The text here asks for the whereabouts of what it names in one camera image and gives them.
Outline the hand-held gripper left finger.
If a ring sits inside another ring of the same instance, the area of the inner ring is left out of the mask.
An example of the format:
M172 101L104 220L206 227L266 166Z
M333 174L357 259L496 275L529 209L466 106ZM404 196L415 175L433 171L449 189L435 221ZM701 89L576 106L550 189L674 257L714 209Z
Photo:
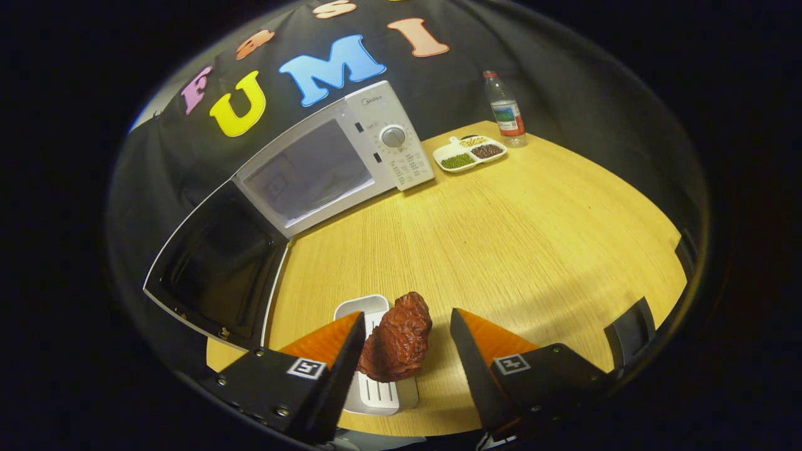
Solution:
M234 413L295 442L333 439L366 339L355 311L281 350L263 346L208 377L207 391Z

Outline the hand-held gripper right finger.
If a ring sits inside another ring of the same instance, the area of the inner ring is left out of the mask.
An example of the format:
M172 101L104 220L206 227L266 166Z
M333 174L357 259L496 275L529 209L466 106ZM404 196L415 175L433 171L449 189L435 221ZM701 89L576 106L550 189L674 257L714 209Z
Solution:
M482 428L493 439L531 439L601 396L610 372L564 343L538 346L461 308L455 343Z

